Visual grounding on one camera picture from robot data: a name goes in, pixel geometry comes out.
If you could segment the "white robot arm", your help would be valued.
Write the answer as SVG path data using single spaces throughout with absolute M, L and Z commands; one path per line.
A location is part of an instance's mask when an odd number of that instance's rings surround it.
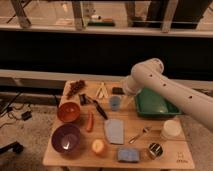
M 164 64 L 158 58 L 135 64 L 123 80 L 123 92 L 135 96 L 144 87 L 149 88 L 213 132 L 213 97 L 167 78 L 163 71 Z

